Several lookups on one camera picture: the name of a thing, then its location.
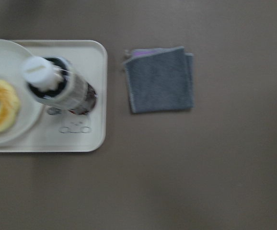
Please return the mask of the cream rabbit tray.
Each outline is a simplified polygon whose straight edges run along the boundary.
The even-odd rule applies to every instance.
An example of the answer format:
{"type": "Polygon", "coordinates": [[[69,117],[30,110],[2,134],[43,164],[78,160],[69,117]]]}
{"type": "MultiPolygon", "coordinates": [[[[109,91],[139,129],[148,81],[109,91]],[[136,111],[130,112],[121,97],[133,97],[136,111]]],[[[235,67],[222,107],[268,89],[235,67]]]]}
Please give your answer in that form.
{"type": "Polygon", "coordinates": [[[93,40],[14,40],[31,54],[63,57],[94,87],[97,101],[87,115],[43,106],[37,122],[22,136],[0,145],[0,152],[89,152],[105,138],[107,52],[93,40]]]}

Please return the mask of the grey folded cloth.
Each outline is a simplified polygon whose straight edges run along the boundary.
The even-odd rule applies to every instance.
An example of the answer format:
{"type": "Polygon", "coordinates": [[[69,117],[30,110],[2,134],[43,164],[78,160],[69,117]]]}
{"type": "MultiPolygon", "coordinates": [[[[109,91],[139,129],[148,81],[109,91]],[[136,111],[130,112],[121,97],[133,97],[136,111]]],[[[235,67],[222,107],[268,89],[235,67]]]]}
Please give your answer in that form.
{"type": "Polygon", "coordinates": [[[193,108],[193,61],[194,55],[182,46],[131,50],[123,63],[131,111],[193,108]]]}

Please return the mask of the white plate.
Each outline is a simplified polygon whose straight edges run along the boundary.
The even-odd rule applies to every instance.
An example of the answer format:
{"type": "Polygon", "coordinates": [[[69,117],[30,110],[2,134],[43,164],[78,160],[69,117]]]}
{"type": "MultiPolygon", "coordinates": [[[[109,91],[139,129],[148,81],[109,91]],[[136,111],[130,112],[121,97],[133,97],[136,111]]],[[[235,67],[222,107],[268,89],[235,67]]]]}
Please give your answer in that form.
{"type": "Polygon", "coordinates": [[[0,145],[13,141],[25,134],[39,119],[42,104],[29,93],[21,75],[22,63],[32,54],[23,46],[0,39],[0,80],[5,80],[16,90],[21,107],[14,125],[0,133],[0,145]]]}

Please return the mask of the donut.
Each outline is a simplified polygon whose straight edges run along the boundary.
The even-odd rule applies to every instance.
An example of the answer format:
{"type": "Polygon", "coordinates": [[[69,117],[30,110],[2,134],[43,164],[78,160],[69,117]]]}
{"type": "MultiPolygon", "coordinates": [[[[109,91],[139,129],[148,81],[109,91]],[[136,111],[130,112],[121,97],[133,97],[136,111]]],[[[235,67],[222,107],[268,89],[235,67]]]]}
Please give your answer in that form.
{"type": "Polygon", "coordinates": [[[14,124],[20,107],[21,102],[14,87],[0,79],[0,132],[14,124]]]}

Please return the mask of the tea bottle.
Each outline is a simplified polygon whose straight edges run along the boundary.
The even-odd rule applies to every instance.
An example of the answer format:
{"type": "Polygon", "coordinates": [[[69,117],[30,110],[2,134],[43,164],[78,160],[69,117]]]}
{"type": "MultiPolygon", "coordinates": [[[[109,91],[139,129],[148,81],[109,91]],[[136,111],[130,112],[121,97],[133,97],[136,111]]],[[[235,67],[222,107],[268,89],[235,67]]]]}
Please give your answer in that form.
{"type": "Polygon", "coordinates": [[[21,74],[34,99],[44,105],[83,115],[93,110],[97,93],[63,57],[31,56],[21,74]]]}

